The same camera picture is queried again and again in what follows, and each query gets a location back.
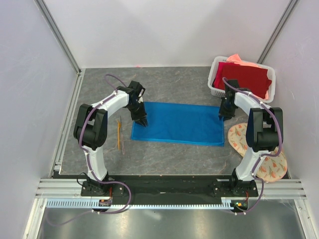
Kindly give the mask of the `blue cloth napkin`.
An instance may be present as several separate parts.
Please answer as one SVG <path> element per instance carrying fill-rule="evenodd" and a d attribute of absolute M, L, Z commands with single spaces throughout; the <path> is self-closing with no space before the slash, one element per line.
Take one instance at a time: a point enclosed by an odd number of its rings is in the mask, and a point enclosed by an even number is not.
<path fill-rule="evenodd" d="M 132 126 L 131 139 L 223 146 L 224 122 L 219 107 L 175 103 L 145 102 L 148 126 Z"/>

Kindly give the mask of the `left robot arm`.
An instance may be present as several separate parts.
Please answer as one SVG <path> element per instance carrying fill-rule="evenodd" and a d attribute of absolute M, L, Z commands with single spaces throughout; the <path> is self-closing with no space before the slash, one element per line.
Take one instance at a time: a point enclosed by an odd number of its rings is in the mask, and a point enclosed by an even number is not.
<path fill-rule="evenodd" d="M 148 126 L 143 101 L 145 88 L 136 81 L 129 86 L 117 87 L 109 96 L 92 105 L 82 104 L 79 108 L 73 136 L 84 151 L 88 177 L 95 180 L 92 190 L 99 196 L 109 192 L 108 175 L 104 163 L 103 145 L 108 134 L 108 119 L 121 108 L 130 111 L 131 119 L 141 126 Z"/>

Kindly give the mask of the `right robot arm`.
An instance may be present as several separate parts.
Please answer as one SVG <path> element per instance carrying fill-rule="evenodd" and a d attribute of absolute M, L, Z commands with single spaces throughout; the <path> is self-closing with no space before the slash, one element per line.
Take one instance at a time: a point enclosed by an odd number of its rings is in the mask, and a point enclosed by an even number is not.
<path fill-rule="evenodd" d="M 236 179 L 228 183 L 228 190 L 234 196 L 240 196 L 246 191 L 245 181 L 256 177 L 256 170 L 262 161 L 271 156 L 276 148 L 281 150 L 283 136 L 283 112 L 281 108 L 272 108 L 251 92 L 239 89 L 226 90 L 222 98 L 219 119 L 230 120 L 235 117 L 235 111 L 241 108 L 248 115 L 246 142 L 247 151 L 234 170 Z"/>

